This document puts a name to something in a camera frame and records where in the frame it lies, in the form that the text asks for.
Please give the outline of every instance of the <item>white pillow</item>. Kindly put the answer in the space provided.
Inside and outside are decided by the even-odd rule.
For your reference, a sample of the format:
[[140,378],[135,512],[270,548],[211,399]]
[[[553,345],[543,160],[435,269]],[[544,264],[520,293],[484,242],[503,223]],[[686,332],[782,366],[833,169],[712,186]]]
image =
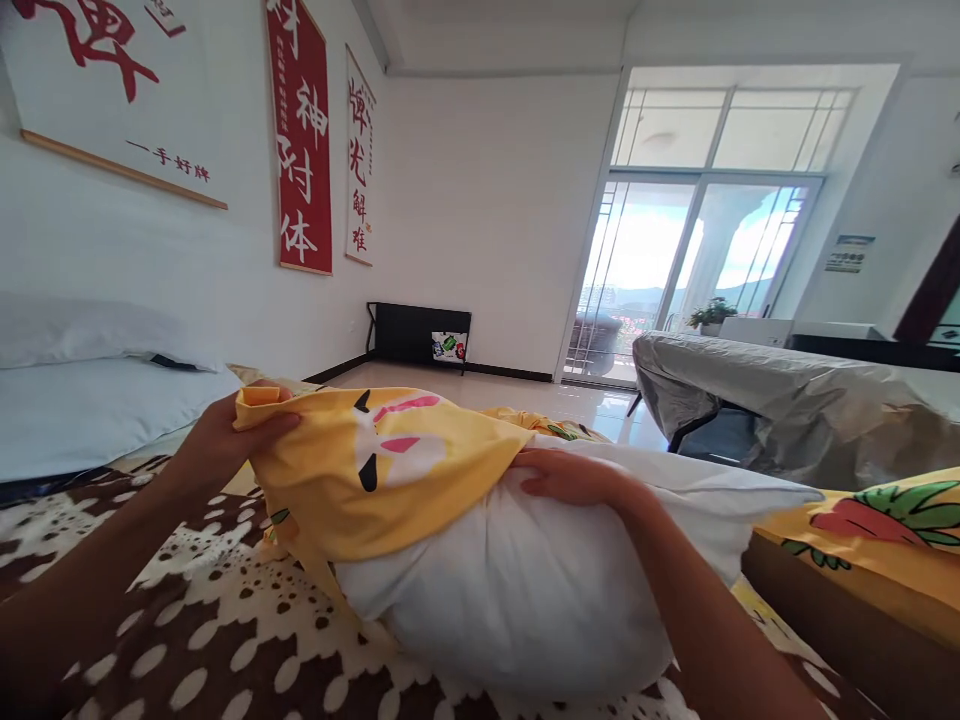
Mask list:
[[224,369],[208,342],[156,310],[0,292],[0,368],[154,355],[201,370]]
[[[751,524],[822,499],[813,488],[626,445],[536,435],[536,447],[616,462],[650,486],[732,585]],[[656,682],[673,653],[616,514],[531,497],[506,472],[463,517],[391,555],[337,563],[363,620],[384,620],[414,657],[523,697],[612,697]]]
[[0,482],[80,472],[196,420],[240,380],[135,358],[0,370]]

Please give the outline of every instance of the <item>chair leg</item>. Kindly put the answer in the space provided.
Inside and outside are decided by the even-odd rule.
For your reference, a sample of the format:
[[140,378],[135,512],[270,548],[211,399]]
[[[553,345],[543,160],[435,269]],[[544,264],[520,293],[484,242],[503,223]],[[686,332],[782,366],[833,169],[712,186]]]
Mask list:
[[630,411],[627,413],[627,417],[630,417],[631,415],[633,415],[633,411],[637,409],[637,405],[640,404],[641,399],[642,398],[640,397],[640,393],[637,393],[637,399],[634,400],[633,405],[630,406]]

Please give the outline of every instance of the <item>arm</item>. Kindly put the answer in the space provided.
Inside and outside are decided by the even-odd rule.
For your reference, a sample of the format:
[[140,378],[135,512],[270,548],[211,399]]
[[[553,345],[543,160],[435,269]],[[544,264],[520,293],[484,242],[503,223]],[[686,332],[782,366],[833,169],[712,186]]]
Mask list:
[[[281,399],[289,396],[281,390]],[[97,659],[87,657],[94,649],[109,652],[123,620],[121,598],[181,520],[230,482],[253,452],[300,420],[281,415],[236,432],[235,399],[207,408],[147,487],[0,607],[0,706],[10,716],[51,713],[74,662]]]
[[825,720],[820,703],[642,483],[562,450],[526,450],[514,466],[541,473],[522,485],[531,495],[607,504],[623,520],[687,681],[684,694],[704,720]]

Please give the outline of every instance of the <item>glossy floor tile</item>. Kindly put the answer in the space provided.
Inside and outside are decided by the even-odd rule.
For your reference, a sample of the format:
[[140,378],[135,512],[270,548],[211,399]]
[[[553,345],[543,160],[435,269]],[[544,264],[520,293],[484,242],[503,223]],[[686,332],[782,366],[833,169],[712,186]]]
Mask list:
[[666,450],[667,441],[643,403],[632,418],[627,411],[635,393],[516,380],[480,373],[463,377],[453,370],[434,370],[370,362],[330,381],[340,388],[414,387],[442,395],[471,410],[507,406],[541,413],[555,420],[574,420],[616,443]]

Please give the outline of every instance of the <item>doorway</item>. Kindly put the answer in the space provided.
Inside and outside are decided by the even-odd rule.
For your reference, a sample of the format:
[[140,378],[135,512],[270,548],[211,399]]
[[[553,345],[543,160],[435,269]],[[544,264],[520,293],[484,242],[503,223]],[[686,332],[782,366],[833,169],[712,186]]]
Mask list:
[[796,173],[612,171],[564,378],[634,387],[633,340],[694,332],[690,314],[713,297],[764,317],[821,184]]

